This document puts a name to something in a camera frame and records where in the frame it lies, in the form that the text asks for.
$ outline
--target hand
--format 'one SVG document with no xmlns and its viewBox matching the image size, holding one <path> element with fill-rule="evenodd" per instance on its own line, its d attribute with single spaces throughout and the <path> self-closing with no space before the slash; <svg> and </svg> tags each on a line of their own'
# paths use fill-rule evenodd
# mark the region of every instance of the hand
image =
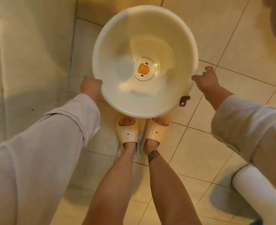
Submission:
<svg viewBox="0 0 276 225">
<path fill-rule="evenodd" d="M 220 86 L 214 68 L 212 66 L 206 66 L 205 70 L 202 75 L 193 75 L 191 77 L 202 93 L 207 93 L 211 89 Z"/>
<path fill-rule="evenodd" d="M 101 93 L 101 86 L 103 84 L 102 80 L 96 80 L 90 76 L 84 76 L 83 82 L 81 84 L 81 92 L 88 95 L 94 102 Z"/>
</svg>

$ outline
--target human legs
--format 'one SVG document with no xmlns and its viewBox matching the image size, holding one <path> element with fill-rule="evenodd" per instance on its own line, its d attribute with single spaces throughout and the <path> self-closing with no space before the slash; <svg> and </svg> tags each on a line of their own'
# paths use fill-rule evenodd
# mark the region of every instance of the human legs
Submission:
<svg viewBox="0 0 276 225">
<path fill-rule="evenodd" d="M 160 125 L 168 125 L 164 118 L 153 120 Z M 148 156 L 151 193 L 161 223 L 201 225 L 183 183 L 159 154 L 158 142 L 147 139 L 143 151 Z"/>
<path fill-rule="evenodd" d="M 124 116 L 119 126 L 129 126 L 135 119 Z M 131 197 L 133 158 L 136 143 L 124 143 L 125 151 L 99 184 L 83 221 L 83 225 L 123 224 Z"/>
</svg>

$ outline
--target ankle tattoo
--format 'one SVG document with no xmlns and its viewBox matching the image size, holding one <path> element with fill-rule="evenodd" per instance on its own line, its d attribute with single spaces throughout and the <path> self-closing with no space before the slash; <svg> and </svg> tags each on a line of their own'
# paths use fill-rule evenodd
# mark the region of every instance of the ankle tattoo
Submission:
<svg viewBox="0 0 276 225">
<path fill-rule="evenodd" d="M 151 153 L 148 155 L 148 163 L 157 158 L 159 155 L 160 153 L 157 150 L 151 151 Z"/>
</svg>

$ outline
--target sleeve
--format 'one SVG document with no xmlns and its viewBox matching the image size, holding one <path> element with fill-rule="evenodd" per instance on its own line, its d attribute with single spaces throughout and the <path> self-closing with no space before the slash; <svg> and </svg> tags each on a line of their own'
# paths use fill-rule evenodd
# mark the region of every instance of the sleeve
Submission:
<svg viewBox="0 0 276 225">
<path fill-rule="evenodd" d="M 211 134 L 253 164 L 276 189 L 276 109 L 232 95 L 217 109 Z"/>
<path fill-rule="evenodd" d="M 49 225 L 99 125 L 95 102 L 80 94 L 0 144 L 0 224 Z"/>
</svg>

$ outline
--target slipper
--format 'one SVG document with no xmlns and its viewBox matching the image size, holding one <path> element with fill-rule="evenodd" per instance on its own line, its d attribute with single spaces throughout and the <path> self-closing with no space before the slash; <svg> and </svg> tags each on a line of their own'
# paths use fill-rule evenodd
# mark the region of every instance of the slipper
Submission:
<svg viewBox="0 0 276 225">
<path fill-rule="evenodd" d="M 136 121 L 133 125 L 119 126 L 118 122 L 123 116 L 119 117 L 119 119 L 116 122 L 117 138 L 120 142 L 120 147 L 121 147 L 122 151 L 125 150 L 125 146 L 123 145 L 124 143 L 136 142 L 137 152 L 134 156 L 134 158 L 136 158 L 137 155 L 140 153 L 140 144 L 138 143 L 139 142 L 139 125 L 138 125 L 138 121 L 136 119 Z"/>
<path fill-rule="evenodd" d="M 163 136 L 165 135 L 168 129 L 169 129 L 169 124 L 168 126 L 164 126 L 154 122 L 153 119 L 148 119 L 145 123 L 142 141 L 140 145 L 140 148 L 142 149 L 142 151 L 143 151 L 144 143 L 147 139 L 158 141 L 160 145 L 160 142 L 162 141 Z"/>
</svg>

